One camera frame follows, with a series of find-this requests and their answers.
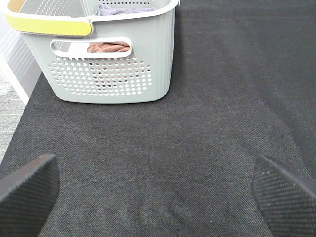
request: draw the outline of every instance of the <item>floor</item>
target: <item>floor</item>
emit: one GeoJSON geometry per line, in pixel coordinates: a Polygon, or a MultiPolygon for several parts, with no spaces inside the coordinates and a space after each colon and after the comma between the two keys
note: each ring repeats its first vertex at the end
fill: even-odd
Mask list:
{"type": "Polygon", "coordinates": [[[24,104],[0,69],[0,162],[24,108],[24,104]]]}

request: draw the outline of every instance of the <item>white wall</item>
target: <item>white wall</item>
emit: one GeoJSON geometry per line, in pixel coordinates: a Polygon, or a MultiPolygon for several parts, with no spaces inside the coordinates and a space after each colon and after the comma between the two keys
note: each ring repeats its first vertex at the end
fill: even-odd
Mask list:
{"type": "Polygon", "coordinates": [[[24,104],[27,104],[41,69],[21,33],[10,28],[0,13],[0,67],[24,104]]]}

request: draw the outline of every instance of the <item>black mat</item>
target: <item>black mat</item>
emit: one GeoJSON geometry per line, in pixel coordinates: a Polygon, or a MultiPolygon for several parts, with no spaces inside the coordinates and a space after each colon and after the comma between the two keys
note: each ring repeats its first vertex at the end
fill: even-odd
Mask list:
{"type": "Polygon", "coordinates": [[[271,236],[250,192],[268,154],[316,178],[316,4],[183,0],[169,93],[57,99],[41,77],[0,167],[59,158],[41,236],[271,236]]]}

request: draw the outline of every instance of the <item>laundry basket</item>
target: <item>laundry basket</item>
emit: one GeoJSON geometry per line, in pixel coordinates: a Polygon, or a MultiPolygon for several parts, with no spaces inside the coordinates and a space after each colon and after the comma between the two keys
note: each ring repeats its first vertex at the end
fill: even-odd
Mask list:
{"type": "Polygon", "coordinates": [[[179,0],[11,0],[8,24],[23,33],[56,96],[83,103],[154,101],[169,90],[179,0]],[[155,7],[96,16],[99,4],[155,7]],[[92,42],[123,41],[127,52],[88,53],[92,42]]]}

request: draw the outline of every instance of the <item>cloth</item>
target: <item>cloth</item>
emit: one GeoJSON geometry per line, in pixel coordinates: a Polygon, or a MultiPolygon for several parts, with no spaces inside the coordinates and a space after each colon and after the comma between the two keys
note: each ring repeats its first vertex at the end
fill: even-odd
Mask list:
{"type": "Polygon", "coordinates": [[[147,11],[155,11],[157,10],[154,7],[147,8],[113,8],[107,4],[100,4],[97,10],[97,16],[111,16],[111,15],[120,15],[120,14],[131,14],[131,13],[139,13],[139,12],[147,12],[147,11]]]}
{"type": "Polygon", "coordinates": [[[115,53],[127,52],[130,47],[125,42],[91,43],[87,49],[88,53],[115,53]]]}
{"type": "Polygon", "coordinates": [[[154,102],[65,102],[41,76],[0,165],[3,177],[57,155],[40,237],[271,237],[251,194],[256,156],[316,178],[315,12],[314,0],[181,1],[170,90],[154,102]]]}

